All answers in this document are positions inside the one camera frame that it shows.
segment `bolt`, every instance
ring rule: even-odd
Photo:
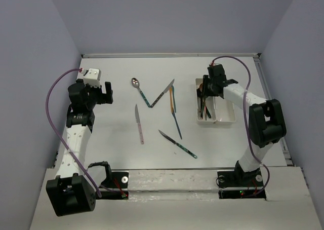
[[[257,175],[256,177],[255,177],[255,179],[258,181],[258,182],[262,182],[262,176],[261,175]]]
[[[128,178],[126,176],[121,178],[121,182],[122,183],[127,183],[128,182]]]
[[[218,177],[218,181],[219,181],[220,183],[225,182],[224,176],[223,176],[223,175],[219,176],[219,177]]]

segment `white tabletop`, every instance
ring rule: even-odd
[[[261,82],[252,57],[241,57],[251,71],[250,91],[264,97]],[[247,148],[243,112],[235,106],[237,121],[232,125],[201,126],[196,123],[195,79],[207,74],[212,58],[110,58],[83,59],[82,68],[99,68],[101,84],[111,82],[112,105],[96,105],[93,133],[86,152],[86,165],[108,161],[112,169],[179,169],[234,167]],[[243,87],[248,82],[244,67],[235,60],[223,58],[228,79]],[[132,87],[136,77],[150,103],[175,79],[176,117],[182,132],[179,138],[170,112],[170,97],[166,93],[154,108],[148,108],[140,93]],[[134,108],[138,105],[144,145],[141,145]],[[187,147],[198,156],[192,158],[169,143],[158,132]],[[268,166],[286,166],[282,146],[277,143],[264,158]]]

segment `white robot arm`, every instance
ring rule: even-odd
[[[95,120],[93,108],[96,104],[112,104],[112,89],[105,82],[106,94],[100,86],[99,69],[81,70],[83,79],[78,79],[69,86],[71,104],[66,119],[66,143],[63,160],[55,179],[48,180],[46,191],[57,216],[92,211],[95,208],[95,187],[88,182],[84,171],[79,165],[84,165],[86,148],[90,139]],[[88,166],[87,173],[96,186],[104,180],[111,180],[111,169],[107,162],[93,163]]]
[[[244,155],[236,162],[233,173],[218,173],[222,175],[223,187],[246,186],[260,173],[260,162],[274,143],[286,135],[286,125],[279,101],[266,100],[251,92],[247,92],[244,101],[245,88],[235,80],[227,80],[221,64],[208,67],[209,75],[204,75],[202,96],[220,96],[243,109],[246,103],[246,113],[249,116],[248,130],[252,151],[248,146]]]

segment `white wall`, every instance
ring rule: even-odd
[[[81,53],[262,52],[292,0],[53,0]]]
[[[46,94],[80,55],[52,0],[0,0],[0,20],[0,229],[25,230],[58,146]],[[61,129],[75,77],[60,83],[50,103]]]
[[[282,104],[289,151],[305,170],[324,226],[324,0],[293,0],[261,61],[271,95]]]

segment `table knife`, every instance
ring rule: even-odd
[[[180,128],[179,128],[178,121],[177,121],[176,115],[175,115],[175,113],[174,113],[174,110],[172,110],[172,116],[173,116],[173,118],[174,118],[174,121],[176,122],[176,126],[177,126],[177,130],[178,130],[178,133],[179,133],[180,139],[182,139],[181,131],[180,131]]]
[[[141,144],[144,144],[142,126],[141,126],[141,121],[140,121],[140,115],[138,114],[137,104],[135,106],[135,119],[136,119],[136,123],[137,123],[137,127],[138,127],[138,132],[140,133]]]
[[[168,92],[170,87],[173,85],[174,79],[168,84],[168,86],[165,88],[165,90],[157,97],[157,99],[154,101],[154,103],[151,105],[151,108],[156,105],[156,103],[162,98],[162,96]]]
[[[165,133],[163,133],[161,130],[158,130],[160,132],[160,134],[167,139],[169,142],[171,142],[173,145],[178,146],[179,148],[181,148],[182,150],[184,150],[186,153],[188,153],[189,155],[191,155],[193,158],[197,159],[198,157],[193,154],[191,151],[189,151],[187,148],[185,148],[183,145],[180,145],[179,143],[177,143],[174,139],[171,139],[169,136],[167,136]]]

